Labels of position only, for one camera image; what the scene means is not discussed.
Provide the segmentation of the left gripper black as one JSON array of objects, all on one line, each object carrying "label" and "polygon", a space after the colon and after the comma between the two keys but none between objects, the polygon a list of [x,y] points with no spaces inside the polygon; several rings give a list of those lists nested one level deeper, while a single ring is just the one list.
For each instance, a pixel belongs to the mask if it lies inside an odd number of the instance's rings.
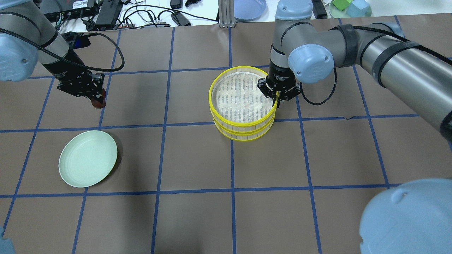
[{"label": "left gripper black", "polygon": [[105,75],[89,70],[63,71],[56,74],[60,81],[58,89],[76,97],[99,97],[99,106],[106,106],[106,90],[103,88]]}]

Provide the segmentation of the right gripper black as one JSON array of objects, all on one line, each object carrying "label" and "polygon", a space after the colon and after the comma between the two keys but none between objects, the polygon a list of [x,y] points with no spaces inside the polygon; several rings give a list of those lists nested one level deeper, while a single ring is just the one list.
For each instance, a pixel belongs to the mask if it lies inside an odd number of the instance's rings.
[{"label": "right gripper black", "polygon": [[266,98],[273,100],[273,108],[279,108],[282,100],[291,100],[301,94],[292,72],[271,72],[258,79],[257,88]]}]

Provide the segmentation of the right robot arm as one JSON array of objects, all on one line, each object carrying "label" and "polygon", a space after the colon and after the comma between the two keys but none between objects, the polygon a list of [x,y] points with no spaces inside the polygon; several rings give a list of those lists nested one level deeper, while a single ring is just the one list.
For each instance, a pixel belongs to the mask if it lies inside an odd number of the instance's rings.
[{"label": "right robot arm", "polygon": [[[405,38],[397,24],[339,25],[318,32],[310,0],[281,0],[269,74],[257,87],[279,104],[336,67],[360,65],[451,141],[451,60]],[[414,180],[376,195],[361,216],[362,254],[450,254],[451,180]]]}]

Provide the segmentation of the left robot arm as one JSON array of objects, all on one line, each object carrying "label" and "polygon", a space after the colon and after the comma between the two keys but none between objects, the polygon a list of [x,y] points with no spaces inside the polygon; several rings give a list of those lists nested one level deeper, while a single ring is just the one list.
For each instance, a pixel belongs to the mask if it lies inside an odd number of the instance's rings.
[{"label": "left robot arm", "polygon": [[86,97],[103,108],[103,74],[93,73],[32,0],[1,1],[1,81],[23,81],[40,63],[60,83],[58,89]]}]

